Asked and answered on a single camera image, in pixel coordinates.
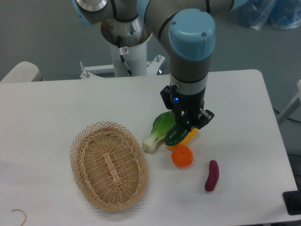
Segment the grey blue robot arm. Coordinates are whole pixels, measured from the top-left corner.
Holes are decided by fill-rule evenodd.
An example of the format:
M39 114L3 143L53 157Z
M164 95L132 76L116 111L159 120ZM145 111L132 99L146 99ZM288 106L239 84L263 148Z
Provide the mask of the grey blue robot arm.
M83 25L101 24L117 77L144 76L146 43L155 36L170 57L170 83L161 96L175 121L201 129L214 114L204 95L215 46L214 16L242 6L242 0L74 0Z

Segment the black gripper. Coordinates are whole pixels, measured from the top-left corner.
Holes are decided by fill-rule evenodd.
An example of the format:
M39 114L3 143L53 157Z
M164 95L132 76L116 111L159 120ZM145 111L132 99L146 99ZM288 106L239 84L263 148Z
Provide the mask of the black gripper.
M214 113L204 109L205 89L193 95L181 94L178 89L178 86L170 85L160 92L166 108L174 114L175 122L180 120L188 132L206 126L213 119Z

